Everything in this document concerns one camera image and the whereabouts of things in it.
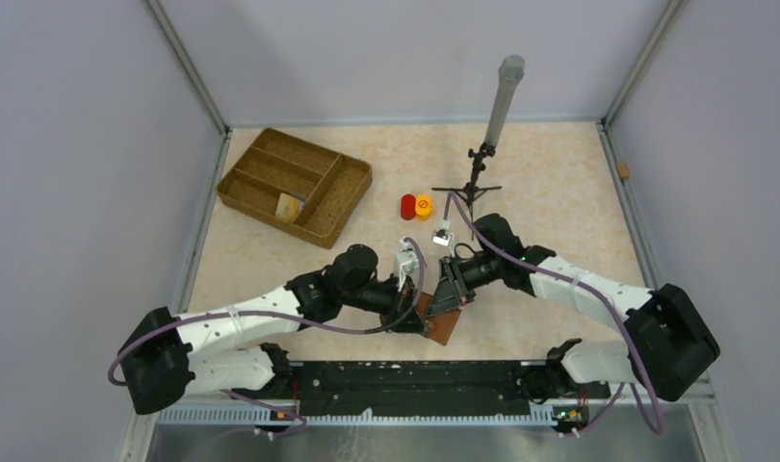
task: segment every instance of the white wall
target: white wall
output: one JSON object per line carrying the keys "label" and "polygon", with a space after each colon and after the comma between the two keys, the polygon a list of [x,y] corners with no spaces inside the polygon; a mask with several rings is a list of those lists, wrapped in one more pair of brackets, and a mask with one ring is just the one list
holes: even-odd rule
{"label": "white wall", "polygon": [[597,118],[667,0],[164,0],[231,125],[485,119],[526,59],[512,118]]}
{"label": "white wall", "polygon": [[219,146],[142,2],[0,1],[0,461],[117,457]]}
{"label": "white wall", "polygon": [[780,460],[780,0],[690,2],[614,133],[744,459]]}

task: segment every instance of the microphone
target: microphone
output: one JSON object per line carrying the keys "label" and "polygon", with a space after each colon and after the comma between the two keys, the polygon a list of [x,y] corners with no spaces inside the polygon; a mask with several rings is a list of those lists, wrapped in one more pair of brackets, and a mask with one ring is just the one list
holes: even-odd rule
{"label": "microphone", "polygon": [[523,68],[526,62],[518,55],[509,55],[504,58],[498,69],[498,92],[495,94],[495,104],[492,106],[492,115],[489,117],[489,125],[486,126],[486,138],[483,143],[492,148],[498,145],[498,139],[504,130],[504,122],[507,121],[509,105],[512,104],[512,96],[515,94],[517,84],[523,80]]}

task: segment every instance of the wooden tray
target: wooden tray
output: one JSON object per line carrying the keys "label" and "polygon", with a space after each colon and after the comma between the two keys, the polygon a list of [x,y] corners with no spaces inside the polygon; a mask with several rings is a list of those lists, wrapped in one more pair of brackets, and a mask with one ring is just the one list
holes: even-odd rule
{"label": "wooden tray", "polygon": [[[225,174],[217,194],[228,207],[331,248],[372,181],[370,164],[267,128]],[[305,199],[294,222],[274,215],[282,193]]]}

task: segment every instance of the wooden tabletop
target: wooden tabletop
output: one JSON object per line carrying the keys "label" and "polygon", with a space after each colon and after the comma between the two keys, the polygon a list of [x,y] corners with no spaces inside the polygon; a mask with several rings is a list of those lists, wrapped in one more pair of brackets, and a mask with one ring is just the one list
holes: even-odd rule
{"label": "wooden tabletop", "polygon": [[[393,269],[399,239],[414,238],[429,262],[425,290],[438,279],[444,247],[430,241],[445,196],[433,186],[461,187],[469,180],[469,148],[478,148],[484,124],[301,127],[280,129],[363,159],[374,181],[339,241],[330,250],[306,243],[256,219],[214,204],[189,312],[247,300],[298,274],[329,264],[351,244],[379,256],[379,278]],[[240,158],[259,129],[234,130],[224,171]],[[494,158],[486,161],[479,186],[502,185],[476,203],[476,218],[497,212],[523,245],[540,244],[611,279],[642,285],[596,126],[593,122],[511,123]],[[428,193],[435,211],[429,221],[404,221],[399,200]],[[462,242],[469,233],[453,212]],[[495,282],[477,290],[464,307],[447,346],[410,334],[351,336],[318,329],[269,338],[292,360],[469,360],[542,359],[567,339],[618,338],[607,327],[553,301],[536,300]],[[378,316],[345,307],[331,324],[378,326]]]}

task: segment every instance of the tripod stand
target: tripod stand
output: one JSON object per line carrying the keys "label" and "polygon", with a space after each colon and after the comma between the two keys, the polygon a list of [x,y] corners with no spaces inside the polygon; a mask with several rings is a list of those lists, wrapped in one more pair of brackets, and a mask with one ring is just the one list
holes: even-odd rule
{"label": "tripod stand", "polygon": [[469,218],[474,219],[472,204],[476,199],[481,198],[487,191],[496,191],[503,186],[488,186],[486,188],[479,188],[477,186],[478,177],[482,171],[486,170],[486,165],[483,164],[483,159],[487,157],[495,156],[495,146],[487,146],[486,143],[481,144],[481,148],[478,152],[469,150],[469,157],[472,159],[472,174],[470,175],[469,182],[464,185],[463,188],[433,188],[433,191],[445,191],[453,192],[461,198],[467,209],[469,209]]}
{"label": "tripod stand", "polygon": [[501,131],[504,130],[504,122],[507,120],[509,105],[512,103],[512,96],[515,89],[523,79],[524,61],[518,55],[509,55],[501,63],[498,69],[498,92],[495,94],[495,104],[492,106],[492,115],[489,117],[489,124],[486,126],[486,138],[483,140],[478,152],[469,150],[469,157],[472,159],[472,174],[469,183],[463,188],[433,188],[433,191],[453,192],[466,204],[469,209],[470,219],[473,216],[473,204],[487,191],[496,191],[503,186],[490,186],[486,188],[478,187],[478,176],[486,170],[483,160],[487,157],[495,156],[495,146],[498,145],[498,139],[501,137]]}

